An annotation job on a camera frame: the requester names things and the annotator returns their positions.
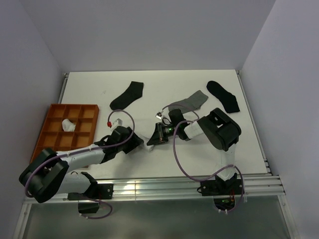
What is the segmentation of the white striped sock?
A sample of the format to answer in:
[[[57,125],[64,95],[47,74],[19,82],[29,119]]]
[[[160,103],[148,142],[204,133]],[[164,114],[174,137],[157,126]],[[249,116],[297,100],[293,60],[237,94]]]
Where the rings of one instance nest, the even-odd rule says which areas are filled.
[[[154,148],[153,145],[147,145],[155,129],[155,123],[146,119],[137,119],[135,122],[135,134],[143,141],[139,146],[146,152],[151,152]]]

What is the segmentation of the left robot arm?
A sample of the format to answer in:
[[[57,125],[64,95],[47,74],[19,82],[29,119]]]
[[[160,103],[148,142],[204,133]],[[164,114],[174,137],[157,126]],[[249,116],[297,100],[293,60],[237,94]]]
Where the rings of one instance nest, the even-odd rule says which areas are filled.
[[[131,152],[144,140],[130,127],[118,126],[111,135],[87,147],[56,152],[44,149],[21,173],[19,182],[37,202],[43,203],[56,194],[76,194],[78,198],[97,199],[101,195],[97,180],[89,173],[72,174],[87,165],[106,163],[117,153]]]

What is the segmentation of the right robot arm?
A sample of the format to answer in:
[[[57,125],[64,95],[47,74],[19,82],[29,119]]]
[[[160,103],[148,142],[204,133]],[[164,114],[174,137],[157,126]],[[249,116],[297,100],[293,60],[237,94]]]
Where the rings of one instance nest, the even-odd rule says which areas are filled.
[[[163,121],[156,123],[147,146],[167,143],[170,137],[189,141],[200,135],[206,136],[212,146],[220,151],[220,159],[217,160],[220,169],[214,174],[218,178],[216,190],[227,194],[233,188],[231,179],[238,173],[234,161],[236,144],[241,135],[240,126],[219,108],[194,121],[186,120],[180,109],[174,109],[168,115],[170,124]]]

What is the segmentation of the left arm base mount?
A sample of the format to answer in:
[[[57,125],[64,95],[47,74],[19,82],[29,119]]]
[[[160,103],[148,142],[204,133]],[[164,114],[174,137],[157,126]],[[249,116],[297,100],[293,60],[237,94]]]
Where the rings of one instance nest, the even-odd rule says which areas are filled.
[[[110,200],[113,196],[113,184],[96,184],[90,186],[86,192],[69,193],[67,200],[81,201],[88,200],[90,203],[78,203],[78,212],[81,214],[95,214],[102,209],[102,200]]]

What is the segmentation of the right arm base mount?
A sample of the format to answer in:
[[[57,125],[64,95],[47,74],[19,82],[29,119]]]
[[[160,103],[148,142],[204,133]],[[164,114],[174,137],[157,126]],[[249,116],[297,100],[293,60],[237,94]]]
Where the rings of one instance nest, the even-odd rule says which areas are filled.
[[[200,182],[197,192],[204,197],[224,196],[223,198],[213,199],[213,201],[217,210],[221,210],[226,213],[235,208],[236,195],[243,198],[244,184],[241,179],[237,178],[237,173],[226,181],[216,176],[214,180]]]

